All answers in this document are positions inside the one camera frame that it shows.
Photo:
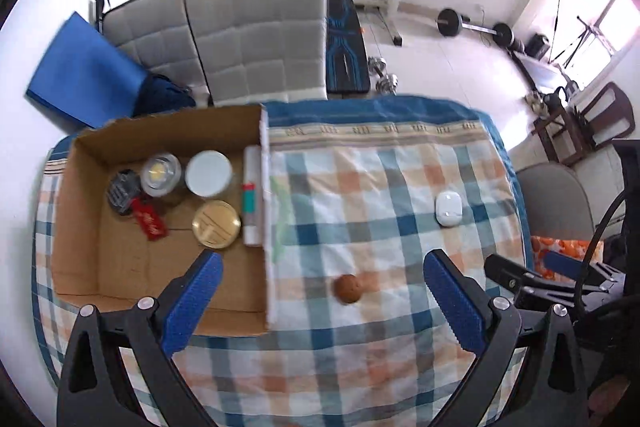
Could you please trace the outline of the white earbuds case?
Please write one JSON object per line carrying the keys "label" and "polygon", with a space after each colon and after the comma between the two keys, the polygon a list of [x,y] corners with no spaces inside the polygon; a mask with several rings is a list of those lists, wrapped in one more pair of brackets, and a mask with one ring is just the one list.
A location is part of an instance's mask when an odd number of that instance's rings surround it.
{"label": "white earbuds case", "polygon": [[443,228],[460,225],[463,218],[463,202],[459,193],[442,191],[435,198],[435,219]]}

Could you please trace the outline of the brown walnut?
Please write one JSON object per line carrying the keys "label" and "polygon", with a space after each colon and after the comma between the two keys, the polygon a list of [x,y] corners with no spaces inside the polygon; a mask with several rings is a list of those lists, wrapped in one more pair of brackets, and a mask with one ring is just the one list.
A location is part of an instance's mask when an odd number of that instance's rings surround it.
{"label": "brown walnut", "polygon": [[363,287],[356,275],[344,274],[333,282],[335,298],[343,305],[358,303],[363,294]]}

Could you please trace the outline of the red tag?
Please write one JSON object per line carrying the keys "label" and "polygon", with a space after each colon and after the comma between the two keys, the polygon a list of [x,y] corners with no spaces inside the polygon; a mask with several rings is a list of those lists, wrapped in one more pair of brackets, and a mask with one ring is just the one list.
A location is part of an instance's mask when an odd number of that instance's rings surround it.
{"label": "red tag", "polygon": [[131,209],[134,219],[150,242],[158,241],[167,236],[166,225],[153,204],[141,196],[137,196],[131,202]]}

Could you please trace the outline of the black round 'ME tin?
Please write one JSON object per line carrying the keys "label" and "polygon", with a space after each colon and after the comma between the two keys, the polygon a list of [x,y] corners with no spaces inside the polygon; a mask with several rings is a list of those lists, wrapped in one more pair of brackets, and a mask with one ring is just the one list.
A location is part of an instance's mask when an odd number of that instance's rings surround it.
{"label": "black round 'ME tin", "polygon": [[140,193],[140,176],[132,169],[122,169],[107,184],[107,204],[116,215],[127,217],[131,215],[132,204]]}

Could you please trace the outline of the white spray bottle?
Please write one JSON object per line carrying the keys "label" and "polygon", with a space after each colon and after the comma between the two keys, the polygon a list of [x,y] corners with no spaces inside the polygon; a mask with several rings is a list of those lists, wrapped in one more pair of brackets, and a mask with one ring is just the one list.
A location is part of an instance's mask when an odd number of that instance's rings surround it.
{"label": "white spray bottle", "polygon": [[244,244],[262,246],[262,149],[258,145],[244,150],[242,220]]}

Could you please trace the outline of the orange patterned cushion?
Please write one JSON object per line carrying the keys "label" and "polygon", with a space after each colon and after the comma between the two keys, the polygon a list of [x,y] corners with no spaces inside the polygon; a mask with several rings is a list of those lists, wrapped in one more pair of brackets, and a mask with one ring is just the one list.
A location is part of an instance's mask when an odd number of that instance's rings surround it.
{"label": "orange patterned cushion", "polygon": [[534,255],[534,269],[544,279],[553,282],[574,282],[580,264],[587,254],[589,241],[580,239],[530,238]]}

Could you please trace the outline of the dark wooden chair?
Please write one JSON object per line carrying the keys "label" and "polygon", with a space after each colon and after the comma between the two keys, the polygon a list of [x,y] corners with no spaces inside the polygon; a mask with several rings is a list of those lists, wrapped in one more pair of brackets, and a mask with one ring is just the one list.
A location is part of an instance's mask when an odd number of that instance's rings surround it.
{"label": "dark wooden chair", "polygon": [[601,150],[636,130],[631,101],[614,82],[607,83],[584,108],[576,107],[574,113],[590,150]]}

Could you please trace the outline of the plaid tablecloth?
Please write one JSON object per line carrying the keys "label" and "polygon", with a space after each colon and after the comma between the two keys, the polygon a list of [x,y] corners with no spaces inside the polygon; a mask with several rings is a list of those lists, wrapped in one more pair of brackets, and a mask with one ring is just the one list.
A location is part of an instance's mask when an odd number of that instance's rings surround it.
{"label": "plaid tablecloth", "polygon": [[[523,196],[490,117],[420,96],[271,102],[264,248],[235,241],[179,371],[223,426],[417,426],[442,408],[472,362],[422,275],[440,248],[484,279],[498,254],[532,260]],[[70,141],[44,166],[35,217],[32,315],[40,355],[61,375],[81,307],[55,295],[56,196]],[[455,191],[463,218],[435,219]],[[343,305],[333,282],[360,280]]]}

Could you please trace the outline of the open cardboard box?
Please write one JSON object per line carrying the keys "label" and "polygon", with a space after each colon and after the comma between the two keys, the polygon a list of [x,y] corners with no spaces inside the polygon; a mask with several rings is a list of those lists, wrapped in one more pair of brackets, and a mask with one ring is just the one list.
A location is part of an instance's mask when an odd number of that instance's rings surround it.
{"label": "open cardboard box", "polygon": [[55,295],[80,307],[128,309],[156,297],[201,254],[192,221],[205,200],[183,188],[156,204],[168,234],[151,241],[134,217],[120,217],[107,202],[107,187],[120,170],[140,171],[158,153],[188,162],[202,150],[218,150],[233,168],[221,195],[242,208],[244,150],[268,145],[268,115],[260,105],[191,108],[138,119],[119,119],[70,141],[56,196],[51,274]]}

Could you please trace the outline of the silver round tin gold centre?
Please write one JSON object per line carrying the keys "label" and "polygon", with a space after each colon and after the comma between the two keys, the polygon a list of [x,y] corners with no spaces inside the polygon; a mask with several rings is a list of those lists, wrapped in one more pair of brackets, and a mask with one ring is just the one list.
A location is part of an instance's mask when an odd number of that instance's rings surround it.
{"label": "silver round tin gold centre", "polygon": [[169,196],[182,187],[180,160],[172,154],[160,153],[145,161],[140,172],[142,191],[153,198]]}

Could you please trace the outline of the chrome dumbbell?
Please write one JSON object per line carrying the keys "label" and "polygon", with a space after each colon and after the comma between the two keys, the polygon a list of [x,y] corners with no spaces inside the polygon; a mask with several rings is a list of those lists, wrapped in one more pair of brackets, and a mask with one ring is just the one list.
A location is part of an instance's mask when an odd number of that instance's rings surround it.
{"label": "chrome dumbbell", "polygon": [[398,77],[387,70],[387,63],[383,57],[370,56],[368,58],[368,72],[374,83],[374,91],[378,95],[396,95]]}

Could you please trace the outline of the white round lidded jar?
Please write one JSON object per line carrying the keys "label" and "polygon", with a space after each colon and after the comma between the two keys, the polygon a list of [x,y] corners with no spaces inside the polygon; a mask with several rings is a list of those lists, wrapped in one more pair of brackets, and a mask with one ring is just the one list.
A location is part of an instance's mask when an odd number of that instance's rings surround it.
{"label": "white round lidded jar", "polygon": [[214,198],[227,190],[233,178],[230,160],[218,150],[203,150],[186,165],[186,186],[201,198]]}

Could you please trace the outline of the floor barbell with black plates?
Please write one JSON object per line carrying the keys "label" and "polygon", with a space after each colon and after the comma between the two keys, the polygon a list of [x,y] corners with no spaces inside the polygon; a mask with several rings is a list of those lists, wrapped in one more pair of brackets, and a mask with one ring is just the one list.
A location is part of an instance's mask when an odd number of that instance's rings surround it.
{"label": "floor barbell with black plates", "polygon": [[464,30],[475,31],[490,35],[494,43],[503,49],[510,48],[515,39],[513,30],[506,23],[496,23],[492,27],[473,24],[466,16],[450,8],[441,10],[435,22],[439,33],[447,38],[457,37]]}

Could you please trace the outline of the black blue exercise board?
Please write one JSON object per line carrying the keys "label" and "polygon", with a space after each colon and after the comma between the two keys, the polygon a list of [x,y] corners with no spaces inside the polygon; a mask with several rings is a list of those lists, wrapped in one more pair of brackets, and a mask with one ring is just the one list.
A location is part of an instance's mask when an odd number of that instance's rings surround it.
{"label": "black blue exercise board", "polygon": [[368,57],[356,5],[352,0],[329,0],[326,92],[364,95],[370,89]]}

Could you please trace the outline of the grey quilted cushion right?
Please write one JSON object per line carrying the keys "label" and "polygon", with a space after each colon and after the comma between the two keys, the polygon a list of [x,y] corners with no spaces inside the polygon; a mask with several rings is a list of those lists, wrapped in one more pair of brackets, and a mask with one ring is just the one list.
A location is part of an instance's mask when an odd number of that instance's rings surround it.
{"label": "grey quilted cushion right", "polygon": [[186,0],[216,106],[324,100],[329,0]]}

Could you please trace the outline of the grey quilted cushion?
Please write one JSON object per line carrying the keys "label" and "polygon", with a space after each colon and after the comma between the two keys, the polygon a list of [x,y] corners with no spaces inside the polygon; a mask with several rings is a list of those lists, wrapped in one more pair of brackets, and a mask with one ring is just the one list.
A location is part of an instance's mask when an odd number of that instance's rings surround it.
{"label": "grey quilted cushion", "polygon": [[186,0],[216,106],[324,100],[329,0]]}
{"label": "grey quilted cushion", "polygon": [[102,34],[149,72],[206,102],[208,89],[192,37],[186,0],[129,0],[104,15]]}

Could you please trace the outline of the grey quilted cushion left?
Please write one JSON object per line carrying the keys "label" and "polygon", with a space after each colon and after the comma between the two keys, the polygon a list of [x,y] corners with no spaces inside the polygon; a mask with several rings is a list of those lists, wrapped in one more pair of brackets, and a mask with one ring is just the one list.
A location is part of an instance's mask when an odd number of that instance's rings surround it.
{"label": "grey quilted cushion left", "polygon": [[206,102],[208,89],[192,37],[186,0],[129,0],[104,15],[102,34],[149,72]]}

